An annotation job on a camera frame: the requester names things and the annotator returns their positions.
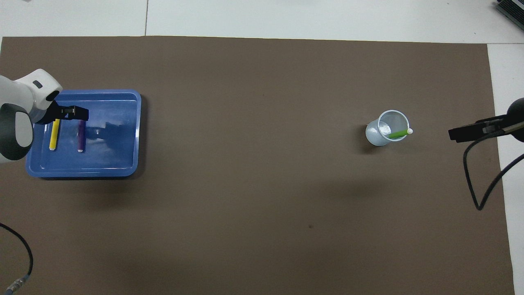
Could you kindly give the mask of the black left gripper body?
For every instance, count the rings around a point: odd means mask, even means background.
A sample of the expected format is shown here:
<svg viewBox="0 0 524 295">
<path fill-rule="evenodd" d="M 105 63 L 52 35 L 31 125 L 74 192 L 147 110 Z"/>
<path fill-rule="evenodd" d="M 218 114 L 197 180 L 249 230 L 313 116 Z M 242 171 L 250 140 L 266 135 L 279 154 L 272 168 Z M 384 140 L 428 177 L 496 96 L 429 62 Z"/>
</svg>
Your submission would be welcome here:
<svg viewBox="0 0 524 295">
<path fill-rule="evenodd" d="M 43 117 L 39 120 L 40 125 L 47 125 L 56 119 L 62 119 L 62 107 L 56 101 L 50 103 Z"/>
</svg>

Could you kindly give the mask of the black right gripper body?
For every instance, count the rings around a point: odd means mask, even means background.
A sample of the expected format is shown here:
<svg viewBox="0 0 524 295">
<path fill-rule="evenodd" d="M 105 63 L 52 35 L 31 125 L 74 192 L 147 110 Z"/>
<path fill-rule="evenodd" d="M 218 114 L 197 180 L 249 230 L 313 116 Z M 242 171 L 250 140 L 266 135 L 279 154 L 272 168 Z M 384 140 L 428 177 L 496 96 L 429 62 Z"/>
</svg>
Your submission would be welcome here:
<svg viewBox="0 0 524 295">
<path fill-rule="evenodd" d="M 507 116 L 510 119 L 507 134 L 520 142 L 524 142 L 524 98 L 519 98 L 511 103 L 507 110 Z"/>
</svg>

